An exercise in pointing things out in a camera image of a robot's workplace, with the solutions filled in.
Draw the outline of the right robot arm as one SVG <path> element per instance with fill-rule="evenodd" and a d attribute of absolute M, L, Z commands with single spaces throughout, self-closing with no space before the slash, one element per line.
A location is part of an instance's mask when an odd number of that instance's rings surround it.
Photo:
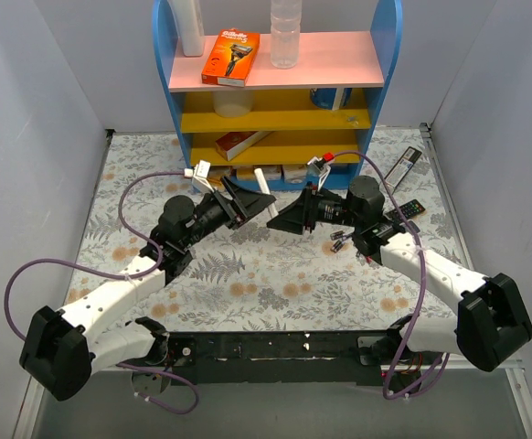
<path fill-rule="evenodd" d="M 401 207 L 384 212 L 385 200 L 372 177 L 356 177 L 345 196 L 320 185 L 302 192 L 301 231 L 320 222 L 352 228 L 356 249 L 378 264 L 401 273 L 447 305 L 453 316 L 424 319 L 415 309 L 392 324 L 375 343 L 398 363 L 420 352 L 464 356 L 473 366 L 492 371 L 532 340 L 532 322 L 516 282 L 506 274 L 488 276 L 447 260 L 420 243 L 419 233 Z"/>

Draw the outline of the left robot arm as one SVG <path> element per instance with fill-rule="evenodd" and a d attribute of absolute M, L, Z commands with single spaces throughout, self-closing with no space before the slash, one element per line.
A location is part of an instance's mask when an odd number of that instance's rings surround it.
<path fill-rule="evenodd" d="M 121 329 L 112 323 L 150 294 L 173 282 L 193 259 L 191 247 L 218 228 L 236 229 L 271 206 L 275 198 L 222 180 L 228 194 L 212 190 L 199 203 L 184 195 L 164 205 L 150 242 L 116 279 L 58 310 L 33 315 L 19 363 L 58 401 L 91 375 L 126 360 L 154 367 L 168 358 L 168 332 L 149 317 Z"/>

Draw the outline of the white remote control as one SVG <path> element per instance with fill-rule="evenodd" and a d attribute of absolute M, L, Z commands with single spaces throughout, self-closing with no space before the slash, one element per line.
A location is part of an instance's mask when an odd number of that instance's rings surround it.
<path fill-rule="evenodd" d="M 259 185 L 259 188 L 260 188 L 260 191 L 262 194 L 264 195 L 268 195 L 270 196 L 271 198 L 273 198 L 273 201 L 271 202 L 271 204 L 268 206 L 268 212 L 269 212 L 269 215 L 272 219 L 274 219 L 278 214 L 278 210 L 276 209 L 276 206 L 275 206 L 275 201 L 276 201 L 276 198 L 271 194 L 271 191 L 270 191 L 270 188 L 268 186 L 268 182 L 263 174 L 263 171 L 260 167 L 256 167 L 254 169 L 254 175 L 256 177 L 256 181 L 258 182 L 258 185 Z"/>

